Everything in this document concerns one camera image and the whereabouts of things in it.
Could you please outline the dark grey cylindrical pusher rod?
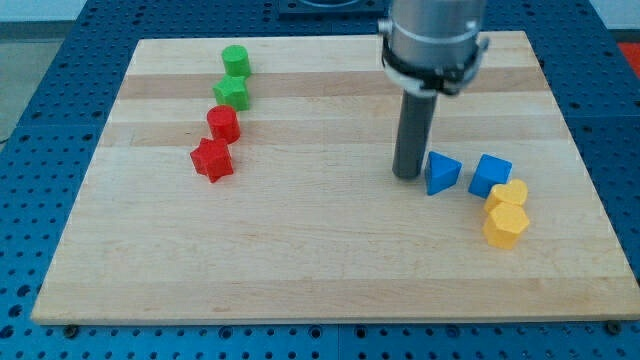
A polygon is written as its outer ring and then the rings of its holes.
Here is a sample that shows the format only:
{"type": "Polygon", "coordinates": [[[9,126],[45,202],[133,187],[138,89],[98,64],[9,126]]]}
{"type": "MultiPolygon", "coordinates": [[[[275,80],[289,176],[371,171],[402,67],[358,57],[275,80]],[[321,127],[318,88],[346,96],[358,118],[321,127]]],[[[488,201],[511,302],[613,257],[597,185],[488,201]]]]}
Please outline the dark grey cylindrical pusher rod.
{"type": "Polygon", "coordinates": [[[401,179],[414,179],[421,173],[437,96],[402,96],[392,172],[401,179]]]}

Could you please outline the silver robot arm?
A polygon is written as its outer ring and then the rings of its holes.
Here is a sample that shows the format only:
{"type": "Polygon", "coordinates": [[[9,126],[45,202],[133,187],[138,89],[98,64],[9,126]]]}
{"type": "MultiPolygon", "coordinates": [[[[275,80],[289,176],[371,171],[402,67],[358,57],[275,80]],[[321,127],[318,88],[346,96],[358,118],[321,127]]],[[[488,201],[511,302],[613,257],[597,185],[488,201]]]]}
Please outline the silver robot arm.
{"type": "Polygon", "coordinates": [[[476,77],[489,40],[479,39],[484,0],[395,0],[379,21],[381,63],[402,88],[392,172],[422,171],[437,97],[456,96],[476,77]]]}

